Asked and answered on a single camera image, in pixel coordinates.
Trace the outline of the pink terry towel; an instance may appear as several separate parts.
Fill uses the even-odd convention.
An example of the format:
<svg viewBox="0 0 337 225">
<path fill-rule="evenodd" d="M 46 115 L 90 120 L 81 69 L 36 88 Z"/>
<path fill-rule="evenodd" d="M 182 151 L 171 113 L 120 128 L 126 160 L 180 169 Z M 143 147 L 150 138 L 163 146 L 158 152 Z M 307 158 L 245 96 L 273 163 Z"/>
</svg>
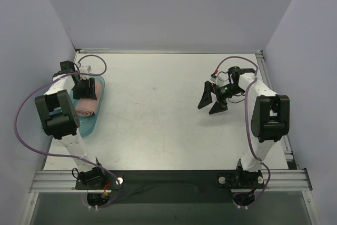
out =
<svg viewBox="0 0 337 225">
<path fill-rule="evenodd" d="M 98 113 L 98 106 L 100 105 L 102 98 L 103 86 L 101 82 L 95 81 L 95 95 L 96 100 L 94 99 L 80 99 L 76 104 L 75 109 L 76 113 L 82 117 L 89 117 L 96 115 Z"/>
</svg>

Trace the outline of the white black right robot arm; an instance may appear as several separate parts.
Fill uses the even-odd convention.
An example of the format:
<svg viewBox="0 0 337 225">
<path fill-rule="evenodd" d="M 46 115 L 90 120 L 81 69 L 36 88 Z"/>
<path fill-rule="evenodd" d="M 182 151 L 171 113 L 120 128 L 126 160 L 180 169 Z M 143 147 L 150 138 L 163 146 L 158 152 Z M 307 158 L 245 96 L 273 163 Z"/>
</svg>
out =
<svg viewBox="0 0 337 225">
<path fill-rule="evenodd" d="M 219 185 L 230 189 L 261 189 L 264 186 L 262 169 L 270 170 L 265 159 L 290 129 L 290 99 L 279 95 L 259 80 L 257 69 L 241 69 L 234 66 L 228 69 L 229 82 L 220 85 L 216 75 L 212 81 L 204 83 L 201 100 L 197 106 L 202 109 L 209 104 L 209 114 L 227 110 L 230 98 L 244 96 L 245 131 L 248 151 L 243 155 L 233 171 L 220 176 Z"/>
</svg>

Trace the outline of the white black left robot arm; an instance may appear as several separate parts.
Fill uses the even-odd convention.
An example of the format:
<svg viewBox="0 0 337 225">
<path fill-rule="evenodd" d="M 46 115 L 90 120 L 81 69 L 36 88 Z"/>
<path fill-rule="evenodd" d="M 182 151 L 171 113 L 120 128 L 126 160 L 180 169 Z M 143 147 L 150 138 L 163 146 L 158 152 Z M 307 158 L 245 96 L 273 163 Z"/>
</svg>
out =
<svg viewBox="0 0 337 225">
<path fill-rule="evenodd" d="M 48 91 L 35 98 L 42 128 L 73 157 L 76 168 L 72 174 L 77 181 L 88 188 L 100 189 L 106 184 L 106 175 L 83 137 L 95 127 L 105 82 L 89 76 L 91 67 L 81 62 L 64 61 L 60 67 Z"/>
</svg>

